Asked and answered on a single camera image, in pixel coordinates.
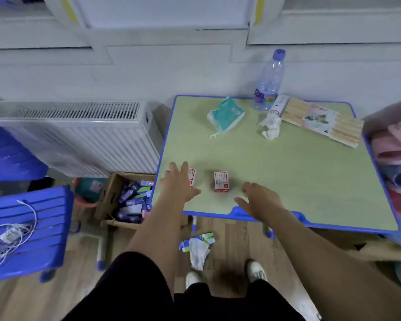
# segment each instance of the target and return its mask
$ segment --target radiator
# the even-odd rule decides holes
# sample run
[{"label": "radiator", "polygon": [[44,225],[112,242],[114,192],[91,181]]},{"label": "radiator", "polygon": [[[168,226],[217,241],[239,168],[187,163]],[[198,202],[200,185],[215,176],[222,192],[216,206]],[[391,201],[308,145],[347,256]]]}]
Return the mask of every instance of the radiator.
[{"label": "radiator", "polygon": [[142,101],[0,101],[0,126],[48,167],[69,177],[154,174],[163,144]]}]

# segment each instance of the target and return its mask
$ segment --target forearm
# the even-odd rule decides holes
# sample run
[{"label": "forearm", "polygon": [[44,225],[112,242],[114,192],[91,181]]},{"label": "forearm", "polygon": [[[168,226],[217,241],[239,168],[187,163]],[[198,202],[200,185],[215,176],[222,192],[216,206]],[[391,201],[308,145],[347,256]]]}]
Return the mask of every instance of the forearm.
[{"label": "forearm", "polygon": [[297,221],[268,214],[295,271],[325,320],[401,320],[401,288]]},{"label": "forearm", "polygon": [[183,208],[182,200],[161,196],[127,248],[128,251],[142,253],[154,261],[164,275],[171,294],[174,293],[176,256]]}]

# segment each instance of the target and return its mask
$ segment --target table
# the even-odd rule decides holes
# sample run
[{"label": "table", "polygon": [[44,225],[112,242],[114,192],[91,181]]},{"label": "table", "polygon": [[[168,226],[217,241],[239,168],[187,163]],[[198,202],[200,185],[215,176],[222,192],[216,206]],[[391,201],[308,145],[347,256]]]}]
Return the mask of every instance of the table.
[{"label": "table", "polygon": [[[245,181],[278,192],[284,206],[309,227],[371,233],[395,233],[398,225],[371,152],[364,142],[351,148],[326,136],[282,122],[280,135],[267,140],[257,124],[265,117],[252,100],[235,98],[245,117],[229,132],[209,139],[216,130],[207,120],[224,97],[176,96],[156,181],[174,161],[197,169],[195,187],[202,194],[184,207],[184,214],[254,220],[235,205]],[[346,115],[348,103],[313,102]],[[213,172],[227,171],[230,191],[215,193]],[[160,195],[155,182],[152,204]]]}]

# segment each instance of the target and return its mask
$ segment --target white tissue on floor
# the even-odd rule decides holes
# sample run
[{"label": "white tissue on floor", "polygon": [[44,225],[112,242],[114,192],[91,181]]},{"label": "white tissue on floor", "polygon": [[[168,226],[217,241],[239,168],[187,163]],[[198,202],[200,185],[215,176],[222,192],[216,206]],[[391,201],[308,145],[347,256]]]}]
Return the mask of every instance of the white tissue on floor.
[{"label": "white tissue on floor", "polygon": [[268,130],[265,130],[261,134],[268,140],[273,140],[279,136],[279,127],[281,124],[281,118],[275,115],[268,114],[259,125],[266,126]]},{"label": "white tissue on floor", "polygon": [[191,237],[188,246],[190,247],[190,261],[193,269],[203,270],[205,259],[211,251],[208,249],[209,244],[195,237]]}]

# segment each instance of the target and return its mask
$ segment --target plastic bottle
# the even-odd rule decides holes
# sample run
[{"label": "plastic bottle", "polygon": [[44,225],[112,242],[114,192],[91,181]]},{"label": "plastic bottle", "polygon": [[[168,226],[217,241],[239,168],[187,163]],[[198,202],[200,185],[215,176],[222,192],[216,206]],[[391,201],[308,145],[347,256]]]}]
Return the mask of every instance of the plastic bottle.
[{"label": "plastic bottle", "polygon": [[278,95],[283,79],[285,51],[275,49],[273,59],[264,67],[254,93],[254,109],[268,111]]}]

